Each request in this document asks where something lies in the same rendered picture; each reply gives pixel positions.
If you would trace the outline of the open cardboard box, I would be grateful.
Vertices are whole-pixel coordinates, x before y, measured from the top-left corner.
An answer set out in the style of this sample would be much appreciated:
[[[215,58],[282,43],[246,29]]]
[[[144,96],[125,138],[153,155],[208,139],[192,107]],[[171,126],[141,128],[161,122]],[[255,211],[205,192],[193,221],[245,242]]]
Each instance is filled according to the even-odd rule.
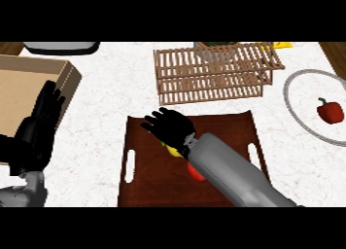
[[[78,70],[67,60],[0,54],[0,134],[14,136],[23,118],[30,115],[47,81],[56,83],[64,97],[61,119],[79,80]]]

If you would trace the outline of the yellow packet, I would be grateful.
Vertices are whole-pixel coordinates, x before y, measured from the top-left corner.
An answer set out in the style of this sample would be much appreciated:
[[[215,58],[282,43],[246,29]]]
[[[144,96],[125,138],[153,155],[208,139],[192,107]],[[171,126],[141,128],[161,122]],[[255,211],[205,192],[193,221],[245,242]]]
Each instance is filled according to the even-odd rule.
[[[291,42],[273,42],[271,46],[267,46],[267,49],[273,48],[273,49],[286,49],[286,48],[292,48],[292,43]]]

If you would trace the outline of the grey and black appliance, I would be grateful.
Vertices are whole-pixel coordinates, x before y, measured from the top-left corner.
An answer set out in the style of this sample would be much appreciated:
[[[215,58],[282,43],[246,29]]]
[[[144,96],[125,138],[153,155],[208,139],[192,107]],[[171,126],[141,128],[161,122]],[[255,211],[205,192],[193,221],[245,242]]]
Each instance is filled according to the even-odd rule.
[[[98,42],[25,42],[26,50],[44,55],[84,55],[98,49]]]

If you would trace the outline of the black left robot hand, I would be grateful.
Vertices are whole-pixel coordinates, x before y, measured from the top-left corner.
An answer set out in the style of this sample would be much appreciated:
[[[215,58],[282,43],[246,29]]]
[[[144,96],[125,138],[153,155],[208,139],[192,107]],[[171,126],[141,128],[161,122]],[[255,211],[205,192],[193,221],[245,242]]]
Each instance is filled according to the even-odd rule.
[[[10,175],[41,171],[51,159],[56,126],[66,98],[56,83],[47,81],[35,99],[30,115],[23,118],[16,135],[0,134],[0,162]]]

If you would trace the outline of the brown wooden tray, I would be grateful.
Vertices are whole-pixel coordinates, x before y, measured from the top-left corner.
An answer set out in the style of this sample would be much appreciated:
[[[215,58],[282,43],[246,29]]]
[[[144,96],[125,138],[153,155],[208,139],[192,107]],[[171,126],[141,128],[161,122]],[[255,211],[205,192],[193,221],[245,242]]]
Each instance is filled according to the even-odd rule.
[[[268,176],[252,113],[189,116],[189,119],[196,136],[214,133]],[[186,159],[169,154],[141,128],[143,122],[143,118],[127,117],[118,207],[231,207],[211,183],[190,177]]]

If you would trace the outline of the wooden slatted tiered shelf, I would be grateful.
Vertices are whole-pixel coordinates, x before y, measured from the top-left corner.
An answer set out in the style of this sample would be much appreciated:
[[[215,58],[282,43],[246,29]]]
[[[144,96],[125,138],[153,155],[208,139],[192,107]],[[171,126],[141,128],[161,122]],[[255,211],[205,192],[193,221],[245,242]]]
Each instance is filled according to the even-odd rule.
[[[161,105],[261,97],[283,70],[271,42],[239,43],[231,62],[199,62],[193,48],[153,50]]]

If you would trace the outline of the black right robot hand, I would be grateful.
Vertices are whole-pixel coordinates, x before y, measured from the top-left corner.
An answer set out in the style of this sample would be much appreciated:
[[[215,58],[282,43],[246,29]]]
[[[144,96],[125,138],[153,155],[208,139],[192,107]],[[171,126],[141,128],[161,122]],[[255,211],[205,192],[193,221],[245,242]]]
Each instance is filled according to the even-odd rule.
[[[189,147],[186,138],[195,136],[195,126],[184,115],[175,110],[161,107],[152,115],[144,116],[146,122],[140,126],[155,137],[187,158]]]

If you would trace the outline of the red tomato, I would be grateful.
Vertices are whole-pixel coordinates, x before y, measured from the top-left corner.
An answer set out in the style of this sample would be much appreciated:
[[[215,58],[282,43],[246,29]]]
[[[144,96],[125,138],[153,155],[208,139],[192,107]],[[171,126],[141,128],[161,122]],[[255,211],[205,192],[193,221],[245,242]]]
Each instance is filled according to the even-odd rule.
[[[203,177],[203,175],[199,173],[199,171],[195,169],[195,167],[192,166],[190,163],[186,164],[186,170],[187,173],[190,175],[190,177],[196,180],[196,181],[205,181],[206,178]]]

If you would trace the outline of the red bell pepper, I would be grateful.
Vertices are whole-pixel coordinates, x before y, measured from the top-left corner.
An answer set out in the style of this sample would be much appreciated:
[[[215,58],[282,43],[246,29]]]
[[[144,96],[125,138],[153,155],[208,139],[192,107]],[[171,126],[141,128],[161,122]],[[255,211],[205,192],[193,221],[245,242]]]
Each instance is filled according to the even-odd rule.
[[[338,124],[344,121],[344,112],[336,102],[328,102],[323,98],[319,98],[320,106],[317,107],[317,113],[320,119],[329,124]]]

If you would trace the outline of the white plate with grey rim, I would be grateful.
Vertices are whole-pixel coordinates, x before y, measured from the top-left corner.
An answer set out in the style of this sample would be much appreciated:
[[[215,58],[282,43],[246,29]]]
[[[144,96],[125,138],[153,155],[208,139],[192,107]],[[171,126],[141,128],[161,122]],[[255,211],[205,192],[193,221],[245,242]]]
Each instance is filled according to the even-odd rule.
[[[323,142],[346,147],[346,81],[319,69],[294,72],[283,83],[282,97],[288,112],[305,131]],[[329,124],[319,115],[322,105],[336,103],[342,121]]]

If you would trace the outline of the brown wooden panel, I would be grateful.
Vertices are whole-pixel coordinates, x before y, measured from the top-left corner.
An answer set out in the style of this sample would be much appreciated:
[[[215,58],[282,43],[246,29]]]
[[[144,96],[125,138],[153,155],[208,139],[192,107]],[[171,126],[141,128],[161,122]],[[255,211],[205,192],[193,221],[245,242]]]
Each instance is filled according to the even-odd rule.
[[[22,42],[0,42],[0,54],[19,55],[25,48]]]
[[[346,42],[320,42],[320,49],[336,76],[346,80]]]

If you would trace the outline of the grey pot with plant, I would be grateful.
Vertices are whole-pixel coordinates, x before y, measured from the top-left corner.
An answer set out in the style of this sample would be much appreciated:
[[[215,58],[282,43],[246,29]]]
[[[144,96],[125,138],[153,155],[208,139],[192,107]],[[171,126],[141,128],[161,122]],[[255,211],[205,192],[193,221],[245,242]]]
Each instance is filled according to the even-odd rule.
[[[237,42],[195,42],[193,55],[199,62],[231,62]]]

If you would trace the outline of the yellow lemon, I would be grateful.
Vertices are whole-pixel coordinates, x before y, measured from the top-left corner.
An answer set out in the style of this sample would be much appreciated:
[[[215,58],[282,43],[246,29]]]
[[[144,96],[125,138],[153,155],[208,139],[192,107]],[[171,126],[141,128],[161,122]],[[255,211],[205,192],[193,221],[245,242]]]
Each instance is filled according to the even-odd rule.
[[[181,156],[181,154],[178,153],[178,151],[177,151],[175,148],[169,147],[168,145],[166,145],[165,147],[166,147],[168,152],[169,152],[169,154],[171,154],[172,157],[175,157],[175,158],[183,158],[183,156]]]

